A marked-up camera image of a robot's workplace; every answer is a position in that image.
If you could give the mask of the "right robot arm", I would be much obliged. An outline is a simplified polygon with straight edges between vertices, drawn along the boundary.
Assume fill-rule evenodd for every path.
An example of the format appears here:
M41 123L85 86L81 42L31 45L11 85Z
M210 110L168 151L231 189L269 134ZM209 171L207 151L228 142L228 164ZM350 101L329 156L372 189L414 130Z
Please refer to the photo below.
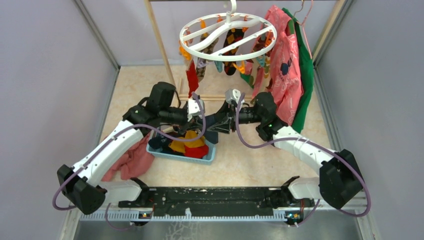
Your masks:
M288 183L281 193L284 204L295 206L301 199L322 199L340 210L365 189L365 181L350 151L322 147L296 132L277 116L271 93L259 93L252 106L244 105L243 96L236 89L228 90L219 111L208 116L207 130L229 134L238 132L240 125L256 124L255 130L266 144L291 153L314 170L316 177L295 177Z

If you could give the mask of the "navy blue patterned sock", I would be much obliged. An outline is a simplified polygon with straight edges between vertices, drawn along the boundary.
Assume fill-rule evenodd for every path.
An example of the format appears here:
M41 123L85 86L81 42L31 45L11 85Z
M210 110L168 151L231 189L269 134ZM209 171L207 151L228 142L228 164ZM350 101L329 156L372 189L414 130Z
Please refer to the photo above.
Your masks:
M158 135L148 141L149 146L154 150L160 150L161 153L171 154L174 151L169 147L172 140L163 136Z

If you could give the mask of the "mustard yellow ribbed sock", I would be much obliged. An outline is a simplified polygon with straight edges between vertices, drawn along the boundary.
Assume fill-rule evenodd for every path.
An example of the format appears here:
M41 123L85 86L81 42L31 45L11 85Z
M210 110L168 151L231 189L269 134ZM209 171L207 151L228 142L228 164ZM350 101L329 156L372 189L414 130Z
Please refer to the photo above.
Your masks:
M198 136L198 133L194 130L188 130L185 133L184 137L179 137L180 140L189 140L189 141L177 141L172 140L172 142L168 145L170 149L175 152L184 154L186 152L186 148L200 148L205 145L205 137L202 136L199 139L192 140Z

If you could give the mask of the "red santa sock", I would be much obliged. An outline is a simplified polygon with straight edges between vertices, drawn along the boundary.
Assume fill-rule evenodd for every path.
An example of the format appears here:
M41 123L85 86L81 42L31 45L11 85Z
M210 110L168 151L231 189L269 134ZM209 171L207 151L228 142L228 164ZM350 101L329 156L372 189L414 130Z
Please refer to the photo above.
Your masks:
M189 63L186 70L186 78L188 82L188 98L191 98L192 93L195 92L199 87L199 80L193 60Z

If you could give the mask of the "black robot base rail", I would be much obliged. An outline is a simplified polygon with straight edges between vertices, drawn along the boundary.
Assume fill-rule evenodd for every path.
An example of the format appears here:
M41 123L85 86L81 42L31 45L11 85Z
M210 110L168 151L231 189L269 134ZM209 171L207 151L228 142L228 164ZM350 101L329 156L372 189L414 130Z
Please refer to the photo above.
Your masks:
M152 216L159 218L187 214L203 219L275 218L279 208L299 213L316 203L311 198L295 199L287 183L278 187L158 187L135 178L132 181L141 187L140 195L120 201L118 206L152 209Z

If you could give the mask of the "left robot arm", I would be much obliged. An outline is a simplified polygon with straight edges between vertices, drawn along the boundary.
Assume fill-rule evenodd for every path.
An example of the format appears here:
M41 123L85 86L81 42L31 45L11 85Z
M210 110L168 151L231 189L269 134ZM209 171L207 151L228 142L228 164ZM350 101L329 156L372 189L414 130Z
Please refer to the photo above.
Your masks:
M182 107L172 107L176 87L160 81L151 89L150 95L132 106L112 133L92 152L73 166L62 165L57 170L60 184L52 198L52 206L59 211L79 209L89 215L104 204L123 201L144 207L149 203L150 193L133 180L120 182L103 181L107 171L151 131L166 138L172 136L161 131L160 125L192 127L202 120L201 135L206 131L204 102L195 92Z

